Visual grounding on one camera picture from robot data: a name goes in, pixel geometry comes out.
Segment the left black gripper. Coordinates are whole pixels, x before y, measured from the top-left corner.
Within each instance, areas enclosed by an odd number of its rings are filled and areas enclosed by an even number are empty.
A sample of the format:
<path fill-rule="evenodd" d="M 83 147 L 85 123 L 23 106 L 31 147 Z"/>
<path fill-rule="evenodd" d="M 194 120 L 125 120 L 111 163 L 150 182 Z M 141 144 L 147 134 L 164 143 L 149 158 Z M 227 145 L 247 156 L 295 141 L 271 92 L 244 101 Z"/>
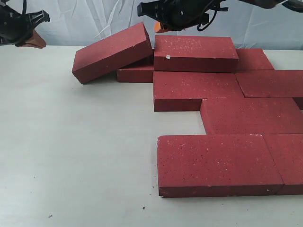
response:
<path fill-rule="evenodd" d="M 47 12 L 41 10 L 26 13 L 27 5 L 24 4 L 19 13 L 6 4 L 0 6 L 0 44 L 15 45 L 16 47 L 33 47 L 43 49 L 45 40 L 36 32 L 35 28 L 43 22 L 49 22 Z"/>

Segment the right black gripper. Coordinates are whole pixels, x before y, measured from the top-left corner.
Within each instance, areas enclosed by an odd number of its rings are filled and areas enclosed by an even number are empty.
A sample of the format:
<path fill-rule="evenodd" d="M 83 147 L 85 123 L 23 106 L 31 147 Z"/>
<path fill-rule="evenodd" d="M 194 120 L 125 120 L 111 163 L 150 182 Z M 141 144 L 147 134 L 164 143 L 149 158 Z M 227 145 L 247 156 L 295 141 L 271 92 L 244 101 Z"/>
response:
<path fill-rule="evenodd" d="M 139 3 L 137 15 L 154 19 L 155 33 L 166 33 L 207 24 L 209 8 L 208 0 L 156 0 Z"/>

